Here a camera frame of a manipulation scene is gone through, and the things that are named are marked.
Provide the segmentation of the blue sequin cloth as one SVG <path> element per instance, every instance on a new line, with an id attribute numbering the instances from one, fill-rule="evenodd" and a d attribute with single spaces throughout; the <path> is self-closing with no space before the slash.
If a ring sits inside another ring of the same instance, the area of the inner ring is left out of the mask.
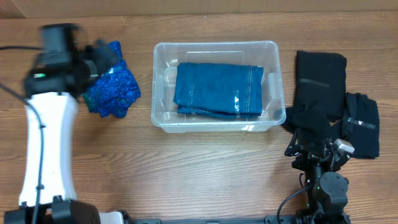
<path id="1" fill-rule="evenodd" d="M 121 43 L 108 46 L 119 57 L 119 62 L 94 82 L 83 95 L 88 111 L 102 118 L 113 115 L 124 118 L 129 107 L 141 96 L 139 85 L 123 59 Z"/>

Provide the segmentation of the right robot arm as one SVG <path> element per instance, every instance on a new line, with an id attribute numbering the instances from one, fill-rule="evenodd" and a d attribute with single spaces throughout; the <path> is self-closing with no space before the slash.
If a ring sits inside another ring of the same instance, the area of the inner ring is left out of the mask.
<path id="1" fill-rule="evenodd" d="M 323 140 L 320 147 L 305 142 L 300 128 L 297 128 L 284 154 L 294 157 L 292 167 L 301 170 L 301 190 L 285 199 L 288 202 L 298 194 L 307 194 L 306 209 L 297 210 L 289 218 L 290 223 L 350 223 L 349 216 L 344 213 L 348 203 L 347 178 L 338 171 L 351 158 L 354 147 L 348 141 L 330 138 Z"/>

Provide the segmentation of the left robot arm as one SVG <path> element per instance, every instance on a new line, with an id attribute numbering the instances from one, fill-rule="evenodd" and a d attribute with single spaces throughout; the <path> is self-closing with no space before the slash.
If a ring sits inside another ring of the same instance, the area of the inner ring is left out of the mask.
<path id="1" fill-rule="evenodd" d="M 81 46 L 76 24 L 41 28 L 42 46 L 24 79 L 27 163 L 12 223 L 125 223 L 121 212 L 101 213 L 77 199 L 72 179 L 72 131 L 78 98 L 118 62 L 101 40 Z"/>

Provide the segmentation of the small black garment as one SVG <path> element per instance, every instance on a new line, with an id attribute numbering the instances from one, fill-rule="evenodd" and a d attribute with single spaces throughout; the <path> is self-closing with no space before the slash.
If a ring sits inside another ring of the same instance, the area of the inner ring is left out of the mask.
<path id="1" fill-rule="evenodd" d="M 324 139 L 332 137 L 330 122 L 317 103 L 295 105 L 285 111 L 287 117 L 282 126 L 291 133 L 300 128 L 307 144 L 322 145 Z"/>

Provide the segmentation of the blue denim jeans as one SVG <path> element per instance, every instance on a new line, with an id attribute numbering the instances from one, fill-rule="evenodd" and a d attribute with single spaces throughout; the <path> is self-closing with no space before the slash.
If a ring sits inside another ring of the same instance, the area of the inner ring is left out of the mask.
<path id="1" fill-rule="evenodd" d="M 224 63 L 180 63 L 173 102 L 180 114 L 219 119 L 257 118 L 262 114 L 264 68 Z"/>

